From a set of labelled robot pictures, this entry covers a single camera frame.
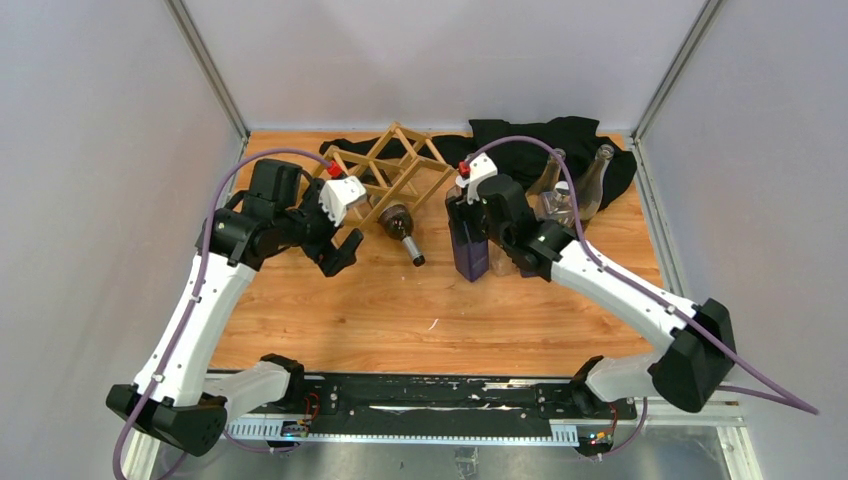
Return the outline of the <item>clear glass bottle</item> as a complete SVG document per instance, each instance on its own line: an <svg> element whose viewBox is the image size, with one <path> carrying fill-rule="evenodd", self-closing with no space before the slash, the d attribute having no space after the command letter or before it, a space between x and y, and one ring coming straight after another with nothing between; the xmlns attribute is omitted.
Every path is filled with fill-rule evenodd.
<svg viewBox="0 0 848 480"><path fill-rule="evenodd" d="M498 247L490 248L489 268L498 277L510 276L519 272L518 267L513 263L512 259Z"/></svg>

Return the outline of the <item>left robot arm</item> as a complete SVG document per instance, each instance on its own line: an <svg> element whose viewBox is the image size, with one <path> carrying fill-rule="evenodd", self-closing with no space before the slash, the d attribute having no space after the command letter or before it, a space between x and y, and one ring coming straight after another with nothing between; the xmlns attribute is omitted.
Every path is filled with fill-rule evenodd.
<svg viewBox="0 0 848 480"><path fill-rule="evenodd" d="M268 259L300 249L327 277L355 263L361 231L341 243L334 238L366 196L360 180L337 165L322 179L294 163L257 161L249 186L204 222L163 337L131 383L111 388L107 407L133 429L195 457L207 454L230 422L262 405L283 413L306 407L298 361L267 354L211 383L207 368L235 306Z"/></svg>

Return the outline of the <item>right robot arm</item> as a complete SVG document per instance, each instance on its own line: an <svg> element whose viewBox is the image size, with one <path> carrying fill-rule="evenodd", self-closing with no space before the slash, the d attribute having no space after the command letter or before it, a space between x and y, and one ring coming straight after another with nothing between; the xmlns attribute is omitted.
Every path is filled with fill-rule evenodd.
<svg viewBox="0 0 848 480"><path fill-rule="evenodd" d="M570 382L580 415L596 417L612 402L643 396L698 413L738 365L725 305L665 291L580 241L574 229L537 218L509 176L461 178L445 207L454 241L494 243L520 269L584 295L652 345L647 354L587 360Z"/></svg>

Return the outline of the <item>blue labelled clear bottle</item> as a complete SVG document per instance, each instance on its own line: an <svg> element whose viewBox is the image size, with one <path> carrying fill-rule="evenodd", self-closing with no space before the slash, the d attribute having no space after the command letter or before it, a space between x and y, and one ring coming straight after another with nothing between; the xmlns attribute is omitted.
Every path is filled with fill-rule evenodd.
<svg viewBox="0 0 848 480"><path fill-rule="evenodd" d="M456 186L451 187L445 195L461 195ZM489 246L486 242L456 242L451 235L452 255L456 270L467 281L473 283L489 270Z"/></svg>

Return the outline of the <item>dark brown wine bottle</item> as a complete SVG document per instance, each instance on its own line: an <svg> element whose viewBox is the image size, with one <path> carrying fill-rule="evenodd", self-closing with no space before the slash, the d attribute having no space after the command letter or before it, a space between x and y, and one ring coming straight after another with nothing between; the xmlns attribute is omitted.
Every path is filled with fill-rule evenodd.
<svg viewBox="0 0 848 480"><path fill-rule="evenodd" d="M414 220L404 204L389 204L378 216L377 223L389 238L400 242L415 267L426 263L425 255L413 238Z"/></svg>

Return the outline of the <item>clear bottle with black label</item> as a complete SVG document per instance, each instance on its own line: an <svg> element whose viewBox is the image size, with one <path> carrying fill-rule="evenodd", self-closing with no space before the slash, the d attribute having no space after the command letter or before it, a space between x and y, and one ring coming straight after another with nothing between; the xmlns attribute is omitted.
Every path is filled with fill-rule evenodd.
<svg viewBox="0 0 848 480"><path fill-rule="evenodd" d="M554 155L549 155L542 173L526 190L526 198L534 201L542 193L552 190L556 183L560 181L561 173L559 162Z"/></svg>

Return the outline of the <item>clear bottle with silver label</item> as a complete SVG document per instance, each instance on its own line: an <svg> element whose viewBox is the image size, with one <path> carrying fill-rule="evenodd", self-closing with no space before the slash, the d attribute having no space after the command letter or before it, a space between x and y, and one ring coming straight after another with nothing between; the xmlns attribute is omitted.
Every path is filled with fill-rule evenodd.
<svg viewBox="0 0 848 480"><path fill-rule="evenodd" d="M582 223L589 222L600 209L604 192L604 176L614 154L615 149L611 144L602 144L597 149L589 168L577 182L577 217Z"/></svg>

